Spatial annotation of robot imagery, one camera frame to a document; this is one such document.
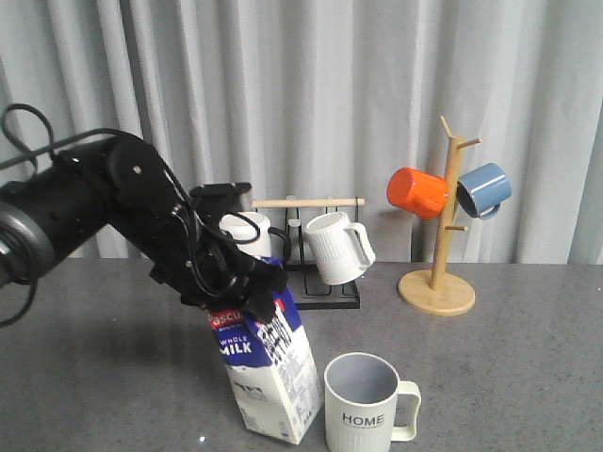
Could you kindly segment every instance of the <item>table surface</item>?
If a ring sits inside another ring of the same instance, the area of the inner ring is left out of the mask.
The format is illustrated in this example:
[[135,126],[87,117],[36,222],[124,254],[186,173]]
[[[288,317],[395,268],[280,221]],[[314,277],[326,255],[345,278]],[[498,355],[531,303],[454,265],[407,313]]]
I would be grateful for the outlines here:
[[[245,429],[205,313],[151,266],[68,259],[41,280],[0,330],[0,450],[327,450],[322,412],[299,446]],[[400,299],[399,278],[423,267],[375,264],[360,309],[301,312],[320,375],[366,351],[421,388],[418,435],[391,450],[602,450],[603,267],[448,265],[476,291],[456,317]],[[25,292],[4,287],[0,313]]]

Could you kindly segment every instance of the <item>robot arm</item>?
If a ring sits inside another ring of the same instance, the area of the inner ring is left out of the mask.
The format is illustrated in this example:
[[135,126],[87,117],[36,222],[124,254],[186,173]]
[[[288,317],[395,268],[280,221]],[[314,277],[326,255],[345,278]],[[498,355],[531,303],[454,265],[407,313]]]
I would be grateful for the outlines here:
[[154,263],[151,277],[186,305],[238,308],[268,322],[280,266],[240,251],[220,231],[249,184],[186,193],[156,149],[124,134],[52,154],[52,166],[0,187],[0,287],[33,283],[107,224]]

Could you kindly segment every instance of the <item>white ribbed mug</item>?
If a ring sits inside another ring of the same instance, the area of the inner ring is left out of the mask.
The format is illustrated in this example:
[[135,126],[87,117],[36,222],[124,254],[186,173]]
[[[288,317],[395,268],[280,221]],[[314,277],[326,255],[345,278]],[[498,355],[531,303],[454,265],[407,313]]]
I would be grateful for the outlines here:
[[[386,360],[362,352],[340,355],[324,371],[325,435],[331,452],[387,452],[416,436],[421,392],[399,379]],[[394,427],[399,396],[412,396],[412,421]]]
[[361,223],[350,222],[345,212],[313,218],[303,232],[320,278],[329,285],[353,281],[375,262],[367,229]]

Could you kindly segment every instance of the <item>whole milk carton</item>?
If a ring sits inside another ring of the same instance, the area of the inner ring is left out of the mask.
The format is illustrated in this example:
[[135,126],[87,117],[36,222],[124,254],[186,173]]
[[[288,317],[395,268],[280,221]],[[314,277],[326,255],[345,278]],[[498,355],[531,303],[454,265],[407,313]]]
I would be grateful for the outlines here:
[[288,289],[273,293],[268,324],[239,310],[209,313],[247,429],[299,444],[323,396],[300,314]]

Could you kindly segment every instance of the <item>mug tree base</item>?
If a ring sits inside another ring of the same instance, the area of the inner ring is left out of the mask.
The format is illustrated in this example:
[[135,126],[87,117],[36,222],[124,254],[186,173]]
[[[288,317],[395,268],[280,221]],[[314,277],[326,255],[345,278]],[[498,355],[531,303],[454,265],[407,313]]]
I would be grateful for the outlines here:
[[467,281],[444,273],[437,290],[433,290],[431,277],[431,270],[405,274],[398,283],[399,294],[419,311],[433,315],[461,315],[475,304],[475,291]]

